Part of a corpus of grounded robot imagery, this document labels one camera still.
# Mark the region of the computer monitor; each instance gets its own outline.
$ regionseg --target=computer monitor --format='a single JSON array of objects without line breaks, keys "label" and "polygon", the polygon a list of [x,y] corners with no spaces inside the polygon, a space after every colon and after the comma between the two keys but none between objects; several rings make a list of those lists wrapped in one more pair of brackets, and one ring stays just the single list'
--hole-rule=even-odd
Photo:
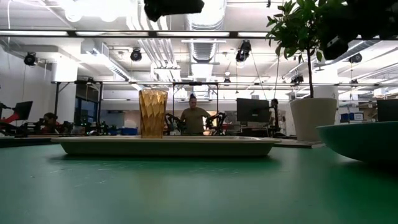
[{"label": "computer monitor", "polygon": [[379,121],[398,121],[398,100],[378,100]]},{"label": "computer monitor", "polygon": [[14,108],[14,114],[18,114],[19,121],[29,119],[30,109],[32,109],[33,101],[17,103]]},{"label": "computer monitor", "polygon": [[238,121],[269,123],[269,102],[267,100],[236,99]]}]

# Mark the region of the table surface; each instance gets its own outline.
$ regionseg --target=table surface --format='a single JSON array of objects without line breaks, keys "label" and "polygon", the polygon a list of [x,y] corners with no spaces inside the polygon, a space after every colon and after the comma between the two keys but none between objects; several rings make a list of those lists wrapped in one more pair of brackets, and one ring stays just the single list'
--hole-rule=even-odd
[{"label": "table surface", "polygon": [[263,159],[0,149],[0,223],[398,223],[398,175],[328,148]]}]

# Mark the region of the amber glass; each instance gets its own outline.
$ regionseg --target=amber glass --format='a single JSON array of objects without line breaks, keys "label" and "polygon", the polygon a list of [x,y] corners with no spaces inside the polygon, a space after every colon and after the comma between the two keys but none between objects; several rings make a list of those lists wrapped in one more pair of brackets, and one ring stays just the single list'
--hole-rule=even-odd
[{"label": "amber glass", "polygon": [[162,138],[166,115],[167,92],[141,90],[139,111],[141,114],[141,138]]}]

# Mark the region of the olive shirt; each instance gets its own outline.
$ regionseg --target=olive shirt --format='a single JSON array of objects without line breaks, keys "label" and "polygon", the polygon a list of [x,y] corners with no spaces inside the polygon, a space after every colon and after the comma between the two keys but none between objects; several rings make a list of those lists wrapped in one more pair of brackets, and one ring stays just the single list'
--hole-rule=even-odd
[{"label": "olive shirt", "polygon": [[185,109],[181,115],[181,120],[185,120],[185,126],[187,127],[185,132],[187,134],[202,134],[204,131],[202,117],[208,118],[210,114],[202,108]]}]

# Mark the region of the white planter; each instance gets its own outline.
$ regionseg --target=white planter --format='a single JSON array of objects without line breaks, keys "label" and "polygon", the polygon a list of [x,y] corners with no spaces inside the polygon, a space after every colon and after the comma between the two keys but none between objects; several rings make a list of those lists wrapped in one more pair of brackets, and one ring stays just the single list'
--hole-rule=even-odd
[{"label": "white planter", "polygon": [[297,140],[320,141],[316,127],[335,123],[337,100],[308,98],[290,103]]}]

